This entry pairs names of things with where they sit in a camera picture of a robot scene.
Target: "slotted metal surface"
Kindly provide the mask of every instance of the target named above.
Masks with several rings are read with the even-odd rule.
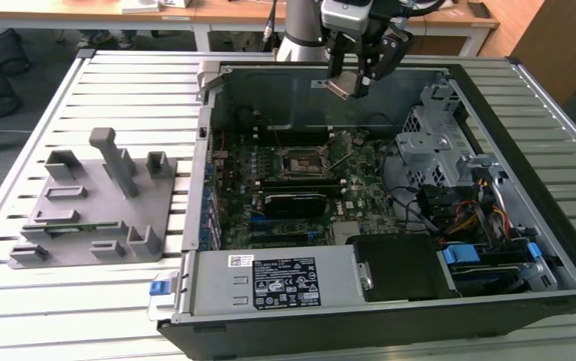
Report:
[[[77,59],[0,189],[0,359],[185,359],[148,320],[148,282],[180,264],[180,233],[190,177],[198,104],[197,63],[205,59],[269,60],[236,53],[97,52]],[[514,137],[576,226],[576,128],[502,59],[410,56],[406,62],[458,62]],[[469,120],[476,139],[489,146]],[[116,129],[132,157],[164,150],[180,158],[164,258],[158,262],[12,270],[17,242],[53,149],[98,158],[86,146],[93,126]],[[273,359],[572,359],[576,314],[552,317],[504,337],[345,350]]]

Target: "motherboard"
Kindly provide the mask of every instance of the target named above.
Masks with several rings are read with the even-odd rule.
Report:
[[[398,232],[378,174],[388,142],[360,128],[217,132],[218,248],[344,244],[353,235]]]

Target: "power supply label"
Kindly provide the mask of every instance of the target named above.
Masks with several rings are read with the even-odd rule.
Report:
[[[257,310],[321,305],[313,257],[254,260],[252,279]]]

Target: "floor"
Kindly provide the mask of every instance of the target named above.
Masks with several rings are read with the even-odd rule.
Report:
[[[12,86],[22,100],[22,108],[0,119],[0,130],[32,130],[42,115],[42,110],[60,84],[62,76],[76,54],[74,44],[78,34],[66,30],[65,41],[56,43],[54,33],[49,30],[20,29],[22,46],[32,62],[30,70],[9,78]],[[210,38],[210,47],[216,51],[229,51],[232,47],[220,38]],[[160,32],[153,38],[148,32],[140,32],[138,50],[186,50],[194,51],[193,35],[189,32]],[[116,49],[112,41],[102,46]],[[565,104],[565,112],[576,122],[576,93]],[[0,133],[0,184],[22,148],[28,134]]]

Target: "green motherboard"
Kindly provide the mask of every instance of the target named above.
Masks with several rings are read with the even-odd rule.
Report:
[[[273,145],[260,141],[260,136],[276,137],[276,141],[270,139]],[[293,238],[305,239],[308,245],[342,244],[348,236],[396,233],[402,228],[378,175],[389,141],[372,139],[368,131],[360,129],[329,131],[325,137],[328,140],[320,145],[289,147],[277,133],[217,133],[213,187],[220,249],[290,247]],[[269,219],[268,199],[318,194],[309,187],[300,190],[300,184],[309,182],[321,184],[318,190],[329,187],[337,192],[336,196],[320,196],[325,202],[322,213],[300,217],[300,212],[310,210],[297,209],[288,218]],[[266,184],[281,184],[288,190],[264,187]]]

